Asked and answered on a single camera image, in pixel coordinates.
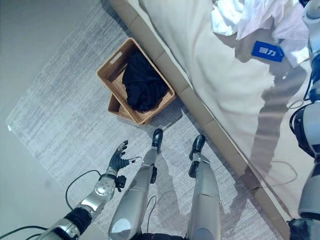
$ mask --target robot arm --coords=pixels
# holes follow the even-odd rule
[[[292,115],[290,127],[299,147],[314,158],[314,167],[302,190],[298,208],[301,218],[293,219],[289,226],[290,239],[317,240],[320,237],[320,0],[306,4],[302,19],[309,29],[311,103]]]
[[[76,207],[64,218],[57,221],[53,226],[40,235],[38,240],[77,240],[87,227],[102,212],[107,202],[115,193],[115,188],[121,192],[126,184],[125,176],[119,176],[118,171],[130,163],[134,163],[137,157],[122,159],[127,148],[128,141],[121,143],[112,155],[106,172],[101,175],[90,192]]]

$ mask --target bed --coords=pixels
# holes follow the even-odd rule
[[[111,1],[151,59],[281,235],[298,206],[313,159],[289,128],[307,88],[308,61],[292,68],[251,56],[269,30],[242,40],[212,32],[211,0]]]

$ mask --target gray rug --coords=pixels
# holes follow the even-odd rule
[[[173,191],[156,205],[149,231],[184,236],[195,184],[188,176],[188,154],[194,138],[203,132],[179,99],[143,127],[107,112],[110,92],[95,71],[129,35],[110,5],[105,3],[102,7],[97,3],[40,72],[7,118],[7,124],[63,188],[85,171],[103,172],[115,148],[124,140],[129,140],[125,157],[143,157],[154,129],[163,128],[162,153],[156,162],[157,181],[150,186],[149,196],[159,199],[163,193]],[[222,239],[280,239],[211,141],[207,141],[203,153],[211,160],[218,181]],[[138,168],[138,164],[132,164],[120,174],[130,183]],[[91,191],[97,179],[94,173],[80,179],[69,192],[71,203]],[[121,196],[116,192],[96,220],[106,238]]]

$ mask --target beige bedsheet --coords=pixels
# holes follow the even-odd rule
[[[292,68],[255,58],[255,41],[273,43],[271,32],[236,36],[212,32],[211,0],[129,0],[161,39],[160,43],[186,80],[224,128],[238,150],[262,175],[290,217],[298,205],[313,160],[289,128],[310,76],[308,61]]]

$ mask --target brown basket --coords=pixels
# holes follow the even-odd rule
[[[127,66],[128,57],[136,50],[139,50],[149,61],[151,66],[159,74],[167,85],[167,92],[159,101],[156,107],[149,111],[140,112],[133,110],[127,104],[127,93],[122,84],[122,78]],[[164,78],[157,67],[151,62],[144,51],[133,38],[128,38],[112,56],[97,70],[96,75],[111,90],[112,95],[109,101],[108,111],[119,117],[133,121],[138,125],[143,125],[151,121],[151,118],[164,109],[175,99],[175,91]]]

